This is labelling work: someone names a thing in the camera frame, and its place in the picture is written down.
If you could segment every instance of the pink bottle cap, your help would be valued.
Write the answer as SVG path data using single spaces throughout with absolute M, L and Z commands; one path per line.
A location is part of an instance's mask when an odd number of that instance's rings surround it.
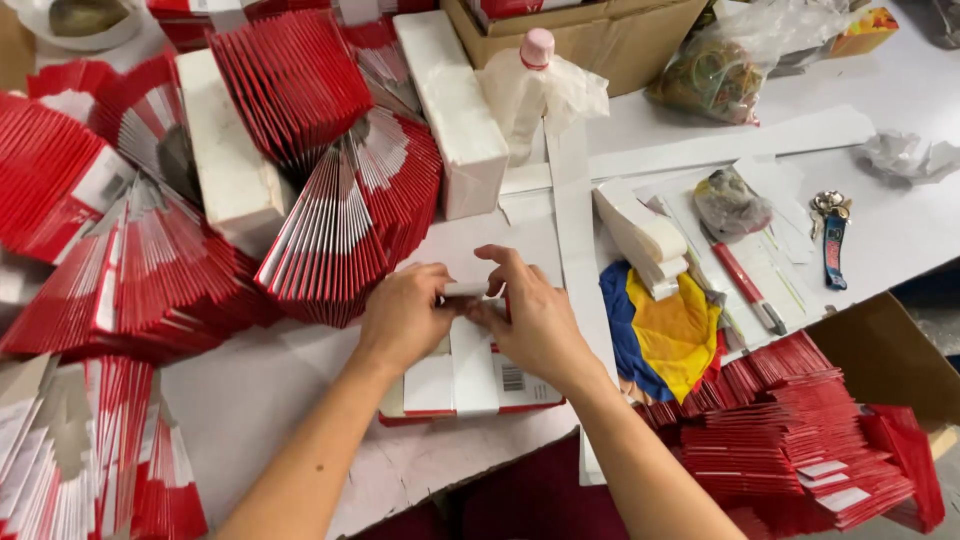
M 550 65 L 556 42 L 553 34 L 545 28 L 532 28 L 523 37 L 520 45 L 520 60 L 528 69 L 541 70 Z

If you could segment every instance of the white table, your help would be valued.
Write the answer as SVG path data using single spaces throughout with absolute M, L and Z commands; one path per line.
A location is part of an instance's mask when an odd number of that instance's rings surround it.
M 891 7 L 900 30 L 873 54 L 813 65 L 800 77 L 769 81 L 758 108 L 762 122 L 851 103 L 879 128 L 960 142 L 960 51 L 930 45 Z M 156 26 L 137 42 L 105 55 L 118 67 L 156 50 Z M 39 63 L 59 55 L 40 48 Z M 612 100 L 611 117 L 588 124 L 589 153 L 604 154 L 720 128 L 656 108 L 640 93 Z M 908 189 L 872 177 L 850 150 L 788 158 L 806 174 L 801 196 L 839 189 L 852 197 L 844 242 L 845 292 L 823 287 L 819 262 L 802 269 L 818 300 L 837 308 L 863 301 L 960 256 L 960 174 Z M 472 258 L 487 242 L 517 247 L 561 282 L 551 217 L 509 227 L 500 212 L 434 226 L 414 258 L 445 262 L 461 281 L 485 279 L 491 266 Z M 611 259 L 598 242 L 601 268 Z M 179 419 L 204 509 L 223 522 L 303 414 L 323 395 L 356 343 L 358 328 L 335 331 L 284 322 L 254 330 L 216 351 L 163 370 L 163 390 Z M 567 406 L 542 412 L 428 426 L 372 423 L 350 471 L 328 538 L 353 534 L 418 503 L 430 493 L 516 459 L 572 432 Z

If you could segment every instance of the bag of rubber bands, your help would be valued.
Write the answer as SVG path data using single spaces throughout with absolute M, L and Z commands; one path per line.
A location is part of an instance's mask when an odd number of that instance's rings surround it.
M 759 125 L 760 89 L 780 57 L 823 45 L 851 20 L 849 0 L 758 0 L 694 36 L 647 94 L 674 109 Z

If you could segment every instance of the red utility knife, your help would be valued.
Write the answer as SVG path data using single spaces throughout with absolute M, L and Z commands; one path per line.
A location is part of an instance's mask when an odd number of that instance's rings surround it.
M 763 295 L 760 294 L 760 289 L 756 288 L 754 282 L 750 281 L 750 276 L 743 271 L 743 268 L 740 266 L 740 263 L 736 261 L 736 257 L 733 256 L 727 244 L 718 240 L 710 231 L 710 227 L 703 221 L 700 222 L 700 230 L 703 232 L 707 242 L 710 243 L 713 254 L 716 255 L 720 263 L 723 264 L 724 269 L 727 270 L 727 274 L 733 278 L 736 287 L 743 293 L 747 302 L 754 307 L 754 312 L 756 316 L 759 317 L 760 322 L 763 323 L 763 326 L 776 335 L 786 335 L 786 325 L 783 324 L 783 319 L 780 318 L 780 314 L 777 313 L 777 310 L 771 306 L 769 302 L 763 299 Z

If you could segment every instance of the hand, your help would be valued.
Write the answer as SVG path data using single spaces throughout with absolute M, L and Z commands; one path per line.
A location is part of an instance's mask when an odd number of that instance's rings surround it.
M 387 276 L 367 300 L 360 343 L 349 363 L 393 381 L 433 352 L 460 314 L 457 303 L 435 307 L 449 282 L 446 266 L 438 262 L 415 263 Z
M 568 397 L 579 384 L 597 377 L 609 382 L 603 364 L 577 328 L 566 291 L 554 288 L 514 249 L 488 245 L 473 253 L 500 265 L 490 274 L 487 296 L 496 296 L 506 284 L 512 323 L 477 301 L 468 305 L 467 318 L 491 331 L 504 355 Z

